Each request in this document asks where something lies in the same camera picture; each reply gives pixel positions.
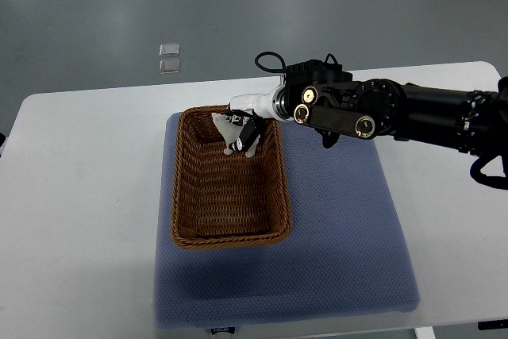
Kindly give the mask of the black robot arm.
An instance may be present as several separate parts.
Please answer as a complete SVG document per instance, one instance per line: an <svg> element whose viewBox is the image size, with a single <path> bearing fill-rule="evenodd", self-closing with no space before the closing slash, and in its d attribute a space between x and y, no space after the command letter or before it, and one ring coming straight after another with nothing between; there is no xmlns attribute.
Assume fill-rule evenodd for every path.
<svg viewBox="0 0 508 339"><path fill-rule="evenodd" d="M507 188L507 176L486 175L499 158L507 165L507 79L496 91L452 91L400 84L390 79L355 81L333 54L324 60L282 64L275 112L316 130L325 148L340 136L370 140L392 136L476 156L470 176L494 189Z"/></svg>

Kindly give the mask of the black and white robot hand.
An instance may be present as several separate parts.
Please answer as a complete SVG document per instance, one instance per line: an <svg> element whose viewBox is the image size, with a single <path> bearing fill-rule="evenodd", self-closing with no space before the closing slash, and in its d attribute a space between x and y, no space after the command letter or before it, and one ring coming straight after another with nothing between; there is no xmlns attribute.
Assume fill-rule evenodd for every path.
<svg viewBox="0 0 508 339"><path fill-rule="evenodd" d="M225 115L232 123L241 122L241 131L227 148L233 152L248 153L259 140L263 120L278 117L274 108L275 101L272 94L243 94L233 97L226 109Z"/></svg>

